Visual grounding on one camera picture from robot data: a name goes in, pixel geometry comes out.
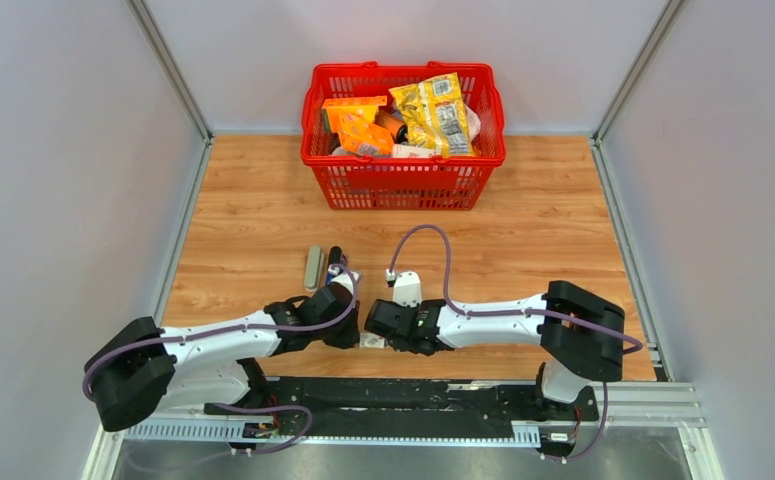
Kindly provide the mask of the grey and white stapler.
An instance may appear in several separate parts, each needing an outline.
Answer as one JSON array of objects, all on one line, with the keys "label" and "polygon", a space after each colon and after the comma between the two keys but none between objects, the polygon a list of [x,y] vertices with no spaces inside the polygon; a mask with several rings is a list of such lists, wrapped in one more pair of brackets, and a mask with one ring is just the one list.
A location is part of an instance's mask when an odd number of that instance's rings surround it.
[{"label": "grey and white stapler", "polygon": [[324,253],[320,246],[312,245],[306,258],[303,286],[308,292],[315,292],[321,285],[324,269]]}]

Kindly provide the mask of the white staple box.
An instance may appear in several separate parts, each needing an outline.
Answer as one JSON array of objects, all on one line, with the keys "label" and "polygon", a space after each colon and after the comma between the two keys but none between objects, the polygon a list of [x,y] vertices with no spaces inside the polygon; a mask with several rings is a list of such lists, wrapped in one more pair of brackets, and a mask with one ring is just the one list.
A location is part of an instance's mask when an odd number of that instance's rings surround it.
[{"label": "white staple box", "polygon": [[362,332],[359,339],[360,348],[372,348],[372,349],[384,349],[388,347],[388,343],[382,336]]}]

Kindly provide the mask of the blue and black stapler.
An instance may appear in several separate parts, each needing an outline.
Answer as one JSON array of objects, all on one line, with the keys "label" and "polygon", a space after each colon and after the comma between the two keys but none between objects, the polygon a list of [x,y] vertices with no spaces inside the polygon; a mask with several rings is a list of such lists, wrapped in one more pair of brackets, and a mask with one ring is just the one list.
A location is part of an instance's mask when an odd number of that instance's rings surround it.
[{"label": "blue and black stapler", "polygon": [[332,246],[329,249],[326,260],[325,285],[329,285],[334,278],[344,273],[347,266],[347,257],[340,246]]}]

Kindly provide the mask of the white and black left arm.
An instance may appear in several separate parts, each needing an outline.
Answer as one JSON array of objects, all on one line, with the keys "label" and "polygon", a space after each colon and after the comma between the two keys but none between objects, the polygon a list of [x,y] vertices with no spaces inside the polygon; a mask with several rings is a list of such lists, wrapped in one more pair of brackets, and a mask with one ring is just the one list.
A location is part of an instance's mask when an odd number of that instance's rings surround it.
[{"label": "white and black left arm", "polygon": [[213,411],[223,404],[257,414],[269,399],[257,360],[315,341],[351,348],[359,339],[358,310],[352,285],[341,281],[214,324],[163,328],[149,316],[136,318],[86,362],[82,392],[108,432],[190,407]]}]

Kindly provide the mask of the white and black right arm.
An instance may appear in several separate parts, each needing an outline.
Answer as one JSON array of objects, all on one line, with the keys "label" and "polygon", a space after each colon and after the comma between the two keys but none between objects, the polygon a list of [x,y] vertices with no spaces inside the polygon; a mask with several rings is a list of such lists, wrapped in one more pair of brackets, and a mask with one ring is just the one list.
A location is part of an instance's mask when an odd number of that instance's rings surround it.
[{"label": "white and black right arm", "polygon": [[621,307],[563,280],[505,302],[377,300],[365,322],[367,332],[394,350],[426,356],[476,345],[540,346],[552,359],[542,368],[533,402],[550,419],[568,411],[589,383],[621,380],[624,345],[640,345],[624,326]]}]

